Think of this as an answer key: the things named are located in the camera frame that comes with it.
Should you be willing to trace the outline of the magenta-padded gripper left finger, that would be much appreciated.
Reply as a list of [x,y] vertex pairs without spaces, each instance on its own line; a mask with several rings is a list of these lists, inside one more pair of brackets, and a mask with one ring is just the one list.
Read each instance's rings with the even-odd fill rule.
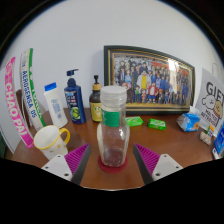
[[79,185],[91,154],[91,145],[85,144],[65,156],[57,154],[42,169]]

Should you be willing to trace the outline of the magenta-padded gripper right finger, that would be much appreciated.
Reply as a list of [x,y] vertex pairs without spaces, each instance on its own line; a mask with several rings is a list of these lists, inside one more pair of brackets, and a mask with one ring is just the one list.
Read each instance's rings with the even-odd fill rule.
[[159,155],[139,144],[133,145],[133,154],[145,185],[182,169],[168,154]]

